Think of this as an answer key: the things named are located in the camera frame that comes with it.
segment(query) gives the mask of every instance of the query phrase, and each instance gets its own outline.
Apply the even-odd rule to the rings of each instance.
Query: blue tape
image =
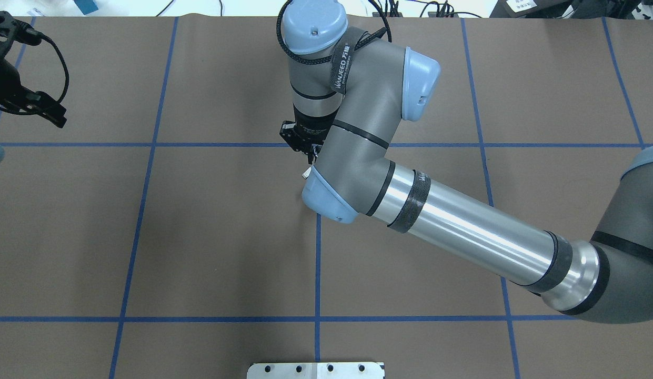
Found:
[[[91,14],[94,11],[98,11],[97,3],[95,0],[74,0],[78,9],[83,12],[83,14]]]

